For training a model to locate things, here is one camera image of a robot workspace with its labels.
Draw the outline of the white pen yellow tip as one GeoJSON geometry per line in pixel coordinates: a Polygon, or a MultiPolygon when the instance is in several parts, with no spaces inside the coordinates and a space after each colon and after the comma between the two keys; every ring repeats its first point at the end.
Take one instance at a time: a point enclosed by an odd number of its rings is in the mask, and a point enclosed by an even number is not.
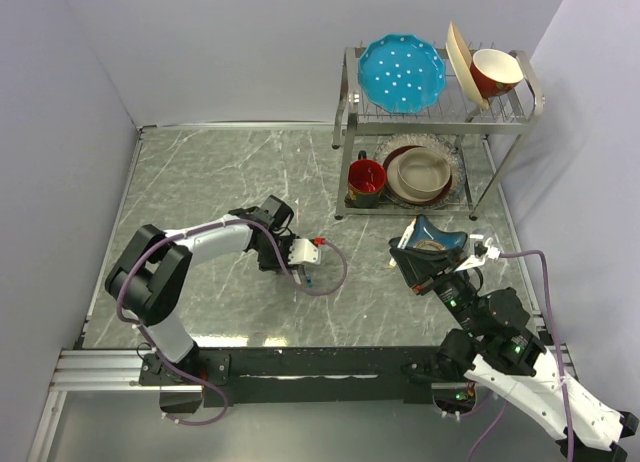
{"type": "MultiPolygon", "coordinates": [[[[405,228],[402,236],[399,238],[398,242],[395,244],[396,248],[399,249],[404,249],[410,239],[410,237],[412,236],[414,230],[415,230],[415,225],[416,225],[417,219],[414,218],[405,228]]],[[[397,266],[397,262],[395,260],[394,257],[391,257],[389,260],[389,267],[391,269],[395,268],[397,266]]]]}

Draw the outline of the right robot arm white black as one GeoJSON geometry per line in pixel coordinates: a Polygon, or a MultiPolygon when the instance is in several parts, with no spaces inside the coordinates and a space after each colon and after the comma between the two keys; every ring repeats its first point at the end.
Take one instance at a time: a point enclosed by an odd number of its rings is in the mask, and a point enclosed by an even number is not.
{"type": "Polygon", "coordinates": [[[458,322],[435,354],[417,365],[425,375],[464,378],[486,386],[534,420],[560,446],[569,461],[624,461],[620,442],[635,435],[639,420],[608,407],[567,373],[562,357],[531,332],[530,315],[515,289],[479,294],[466,272],[502,252],[477,243],[433,251],[390,240],[390,254],[417,295],[434,292],[458,322]]]}

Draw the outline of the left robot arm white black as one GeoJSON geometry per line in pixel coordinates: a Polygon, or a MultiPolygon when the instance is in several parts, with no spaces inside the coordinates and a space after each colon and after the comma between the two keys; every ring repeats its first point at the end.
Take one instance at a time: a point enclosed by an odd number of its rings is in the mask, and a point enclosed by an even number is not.
{"type": "Polygon", "coordinates": [[[200,226],[163,231],[147,224],[135,232],[109,272],[105,290],[116,300],[117,317],[132,323],[159,352],[172,381],[207,377],[200,348],[176,312],[189,269],[254,251],[261,271],[280,272],[296,239],[289,231],[293,215],[289,205],[271,195],[260,206],[234,209],[200,226]]]}

